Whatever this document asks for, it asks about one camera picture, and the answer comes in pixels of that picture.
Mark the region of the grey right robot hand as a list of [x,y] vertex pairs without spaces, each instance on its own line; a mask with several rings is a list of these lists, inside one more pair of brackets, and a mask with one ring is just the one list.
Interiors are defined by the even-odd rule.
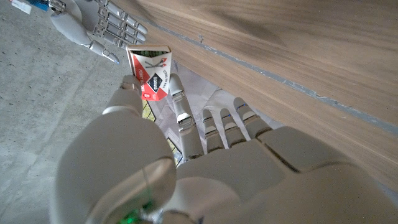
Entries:
[[119,63],[118,57],[93,38],[101,37],[117,47],[140,45],[147,28],[110,0],[49,0],[51,21],[70,41]]

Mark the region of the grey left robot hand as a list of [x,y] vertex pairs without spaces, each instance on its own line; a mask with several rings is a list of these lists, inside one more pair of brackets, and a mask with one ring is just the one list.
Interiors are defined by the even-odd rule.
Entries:
[[397,206],[360,166],[297,129],[272,129],[241,99],[248,135],[221,110],[222,140],[203,112],[204,151],[189,116],[179,121],[183,163],[142,114],[127,75],[103,113],[58,162],[52,223],[396,223]]

